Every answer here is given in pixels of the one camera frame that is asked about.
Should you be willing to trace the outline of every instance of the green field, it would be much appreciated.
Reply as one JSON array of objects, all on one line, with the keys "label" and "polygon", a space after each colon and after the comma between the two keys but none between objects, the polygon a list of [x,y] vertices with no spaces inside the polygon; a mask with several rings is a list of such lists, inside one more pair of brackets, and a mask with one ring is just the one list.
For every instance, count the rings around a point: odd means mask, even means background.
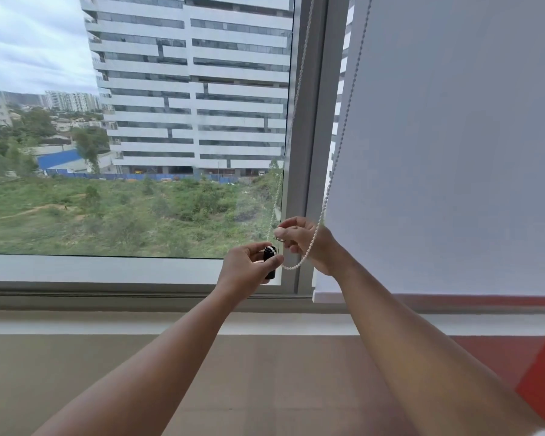
[{"label": "green field", "polygon": [[265,239],[275,184],[0,178],[0,253],[220,258]]}]

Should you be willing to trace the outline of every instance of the sky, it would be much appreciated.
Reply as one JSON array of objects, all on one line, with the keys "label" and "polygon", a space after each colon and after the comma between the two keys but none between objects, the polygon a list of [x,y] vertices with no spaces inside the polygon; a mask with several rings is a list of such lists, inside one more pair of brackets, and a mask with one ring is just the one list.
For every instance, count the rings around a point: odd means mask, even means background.
[{"label": "sky", "polygon": [[0,0],[0,90],[97,93],[79,0]]}]

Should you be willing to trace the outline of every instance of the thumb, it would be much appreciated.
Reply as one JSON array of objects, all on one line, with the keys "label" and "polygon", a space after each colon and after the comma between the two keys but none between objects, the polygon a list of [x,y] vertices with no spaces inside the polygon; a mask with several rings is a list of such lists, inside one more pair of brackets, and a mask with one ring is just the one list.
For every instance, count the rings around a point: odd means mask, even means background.
[{"label": "thumb", "polygon": [[292,240],[301,247],[307,247],[311,242],[312,237],[311,231],[301,227],[293,227],[289,229],[277,228],[274,230],[274,234],[275,237],[280,240]]},{"label": "thumb", "polygon": [[284,261],[284,256],[276,254],[276,256],[270,257],[267,261],[259,263],[259,266],[265,274],[268,274],[270,271],[274,271],[278,268]]}]

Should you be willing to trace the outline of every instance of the forearm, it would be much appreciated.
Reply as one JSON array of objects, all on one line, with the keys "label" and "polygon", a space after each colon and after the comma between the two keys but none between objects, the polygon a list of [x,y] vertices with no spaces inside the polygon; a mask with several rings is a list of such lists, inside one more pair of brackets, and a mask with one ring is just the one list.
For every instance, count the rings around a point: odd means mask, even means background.
[{"label": "forearm", "polygon": [[66,405],[35,436],[161,435],[234,307],[214,291]]},{"label": "forearm", "polygon": [[545,422],[343,251],[332,273],[365,347],[419,433],[529,436]]}]

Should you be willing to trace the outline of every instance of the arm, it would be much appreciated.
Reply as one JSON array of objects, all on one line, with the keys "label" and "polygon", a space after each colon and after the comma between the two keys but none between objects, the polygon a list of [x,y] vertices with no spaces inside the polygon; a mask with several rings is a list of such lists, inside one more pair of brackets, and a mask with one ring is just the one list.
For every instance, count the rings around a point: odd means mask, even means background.
[{"label": "arm", "polygon": [[270,243],[231,249],[214,291],[133,357],[71,401],[34,436],[160,436],[190,387],[218,330],[283,256],[264,263]]},{"label": "arm", "polygon": [[[315,224],[285,220],[275,235],[291,252]],[[339,283],[363,343],[418,432],[427,436],[530,436],[545,422],[452,339],[396,300],[320,227],[313,264]]]}]

